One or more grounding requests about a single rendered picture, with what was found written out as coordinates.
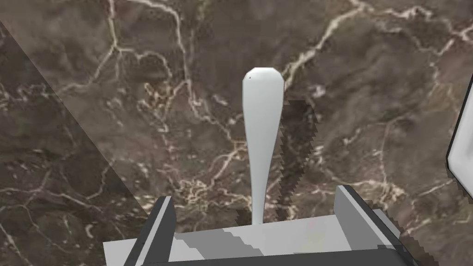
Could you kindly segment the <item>white plate with dark rim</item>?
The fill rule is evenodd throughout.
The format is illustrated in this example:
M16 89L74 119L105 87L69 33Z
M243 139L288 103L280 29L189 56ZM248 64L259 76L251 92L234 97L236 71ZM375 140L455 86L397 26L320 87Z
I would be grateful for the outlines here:
M473 75L446 154L446 168L473 200Z

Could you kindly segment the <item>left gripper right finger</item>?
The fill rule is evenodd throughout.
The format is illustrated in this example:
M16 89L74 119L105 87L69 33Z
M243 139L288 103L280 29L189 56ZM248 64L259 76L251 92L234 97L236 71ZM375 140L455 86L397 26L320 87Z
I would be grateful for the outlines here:
M418 266L399 241L400 231L380 209L372 209L349 185L339 185L334 214L351 250L392 249L402 262L396 266Z

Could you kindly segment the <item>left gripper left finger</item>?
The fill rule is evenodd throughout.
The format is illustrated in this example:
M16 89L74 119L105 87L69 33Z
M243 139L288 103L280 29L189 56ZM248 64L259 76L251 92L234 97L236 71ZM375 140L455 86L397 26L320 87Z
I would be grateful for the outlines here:
M175 229L176 212L172 197L161 196L147 217L124 266L168 262Z

